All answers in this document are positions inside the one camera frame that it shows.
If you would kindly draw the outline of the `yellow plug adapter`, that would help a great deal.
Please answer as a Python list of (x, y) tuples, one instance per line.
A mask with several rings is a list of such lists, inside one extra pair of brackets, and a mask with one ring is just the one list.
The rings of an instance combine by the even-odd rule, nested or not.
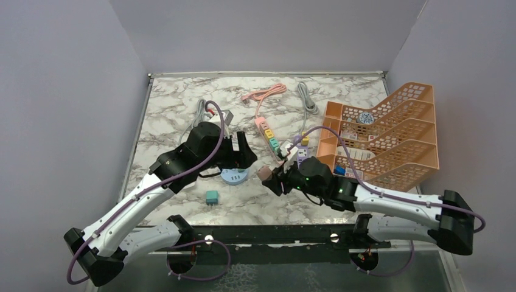
[(266, 130), (266, 131), (264, 132), (264, 135), (265, 135), (265, 137), (266, 137), (267, 139), (272, 139), (272, 138), (274, 138), (274, 134), (273, 134), (273, 132), (272, 132), (270, 129), (269, 129), (269, 130)]
[(305, 136), (301, 139), (301, 145), (303, 147), (307, 147), (310, 142), (310, 138), (308, 136)]

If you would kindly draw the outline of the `brown pink plug adapter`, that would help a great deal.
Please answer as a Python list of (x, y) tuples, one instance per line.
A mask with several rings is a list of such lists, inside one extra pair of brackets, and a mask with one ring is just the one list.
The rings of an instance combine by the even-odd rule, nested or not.
[(269, 126), (268, 126), (268, 124), (266, 122), (262, 122), (260, 124), (260, 129), (261, 129), (262, 132), (265, 132), (266, 130), (269, 130), (270, 128), (269, 128)]

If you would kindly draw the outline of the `pink power strip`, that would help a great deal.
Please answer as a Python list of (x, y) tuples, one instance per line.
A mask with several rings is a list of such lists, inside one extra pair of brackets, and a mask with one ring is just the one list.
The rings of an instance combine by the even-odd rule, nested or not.
[(264, 139), (267, 145), (267, 149), (270, 151), (272, 157), (276, 162), (280, 163), (281, 157), (278, 155), (278, 153), (281, 145), (266, 119), (264, 117), (257, 117), (254, 119), (254, 123), (259, 134)]

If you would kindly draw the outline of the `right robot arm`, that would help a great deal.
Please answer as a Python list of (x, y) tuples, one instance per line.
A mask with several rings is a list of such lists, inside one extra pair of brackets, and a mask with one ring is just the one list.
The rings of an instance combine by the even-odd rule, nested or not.
[(395, 239), (434, 243), (461, 256), (473, 252), (475, 216), (458, 192), (446, 190), (441, 196), (417, 196), (383, 189), (335, 176), (314, 157), (305, 159), (300, 167), (287, 161), (275, 169), (264, 166), (257, 175), (262, 185), (277, 196), (298, 190), (319, 198), (319, 205), (333, 210), (382, 214), (381, 218), (368, 218), (353, 228), (351, 239), (358, 247)]

